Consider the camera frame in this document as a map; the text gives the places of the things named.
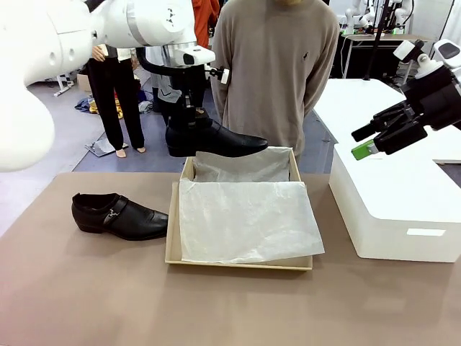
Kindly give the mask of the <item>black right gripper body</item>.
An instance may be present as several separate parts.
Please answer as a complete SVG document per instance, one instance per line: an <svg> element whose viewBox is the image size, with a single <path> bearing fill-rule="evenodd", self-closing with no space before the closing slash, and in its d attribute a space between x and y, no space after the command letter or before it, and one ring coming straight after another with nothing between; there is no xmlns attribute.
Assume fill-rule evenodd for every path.
<svg viewBox="0 0 461 346"><path fill-rule="evenodd" d="M422 126L441 130L460 122L460 91L446 66L410 80L402 86L402 92Z"/></svg>

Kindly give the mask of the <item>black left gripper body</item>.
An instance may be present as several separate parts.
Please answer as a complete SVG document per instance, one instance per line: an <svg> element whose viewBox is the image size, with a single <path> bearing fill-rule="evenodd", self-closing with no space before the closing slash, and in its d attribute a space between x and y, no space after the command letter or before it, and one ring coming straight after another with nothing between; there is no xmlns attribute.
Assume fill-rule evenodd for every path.
<svg viewBox="0 0 461 346"><path fill-rule="evenodd" d="M204 66L192 66L184 70L185 87L192 97L192 104L196 108L203 107L206 77Z"/></svg>

